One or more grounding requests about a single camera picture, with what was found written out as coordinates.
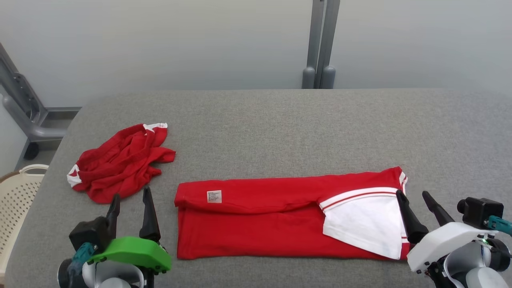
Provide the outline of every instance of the white wall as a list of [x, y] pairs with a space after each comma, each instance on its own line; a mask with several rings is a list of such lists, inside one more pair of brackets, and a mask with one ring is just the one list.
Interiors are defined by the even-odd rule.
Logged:
[[164, 89], [300, 88], [311, 0], [15, 0], [0, 42], [46, 107]]
[[342, 0], [335, 88], [483, 88], [512, 95], [512, 1]]
[[[0, 86], [0, 102], [6, 94]], [[0, 103], [0, 177], [14, 171], [27, 137]]]

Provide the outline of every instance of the gray metal frame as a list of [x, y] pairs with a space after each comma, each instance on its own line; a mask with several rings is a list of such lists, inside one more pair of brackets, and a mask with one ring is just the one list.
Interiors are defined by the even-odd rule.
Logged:
[[315, 82], [318, 51], [322, 37], [322, 22], [324, 19], [325, 0], [313, 0], [311, 9], [311, 26], [309, 29], [308, 60], [306, 68], [302, 72], [302, 89], [313, 89]]
[[329, 61], [331, 59], [332, 43], [334, 41], [334, 31], [336, 30], [336, 21], [338, 20], [340, 0], [326, 1], [322, 40], [320, 43], [320, 53], [318, 55], [314, 81], [314, 87], [316, 89], [332, 89], [336, 75], [336, 69], [329, 66]]
[[42, 105], [25, 76], [18, 72], [1, 43], [0, 85], [7, 92], [2, 99], [5, 109], [31, 142], [56, 140], [64, 137], [66, 129], [41, 126], [48, 116], [48, 110]]

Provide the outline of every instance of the gray fabric surface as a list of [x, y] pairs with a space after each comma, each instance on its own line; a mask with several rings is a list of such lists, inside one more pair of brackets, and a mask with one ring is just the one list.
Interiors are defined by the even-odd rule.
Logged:
[[[151, 181], [162, 244], [173, 269], [156, 287], [433, 287], [405, 262], [219, 257], [175, 259], [179, 183], [380, 171], [402, 166], [418, 218], [437, 227], [428, 190], [458, 220], [457, 201], [487, 197], [512, 218], [512, 98], [436, 89], [166, 91], [123, 94], [84, 107], [71, 123], [11, 255], [7, 288], [56, 287], [68, 239], [106, 213], [74, 192], [66, 174], [87, 149], [138, 123], [167, 122], [177, 151]], [[138, 235], [142, 193], [121, 202], [118, 236]], [[510, 237], [500, 239], [511, 245]], [[512, 283], [511, 272], [504, 277]]]

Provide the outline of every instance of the teal connector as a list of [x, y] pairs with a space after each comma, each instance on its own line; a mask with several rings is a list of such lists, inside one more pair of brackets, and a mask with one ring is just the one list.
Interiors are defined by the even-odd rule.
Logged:
[[72, 279], [75, 275], [82, 274], [82, 266], [87, 260], [89, 260], [94, 252], [98, 249], [96, 245], [92, 245], [89, 242], [85, 242], [78, 248], [75, 256], [71, 259], [71, 264], [68, 266], [68, 275]]
[[484, 224], [489, 229], [507, 233], [512, 236], [512, 222], [503, 220], [497, 216], [489, 216], [489, 220], [484, 221]]

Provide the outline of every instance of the clothing label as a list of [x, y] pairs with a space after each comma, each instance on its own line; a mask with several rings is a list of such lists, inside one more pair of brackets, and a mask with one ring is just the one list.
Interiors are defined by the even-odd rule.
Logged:
[[208, 191], [206, 192], [208, 196], [208, 203], [222, 203], [222, 191]]

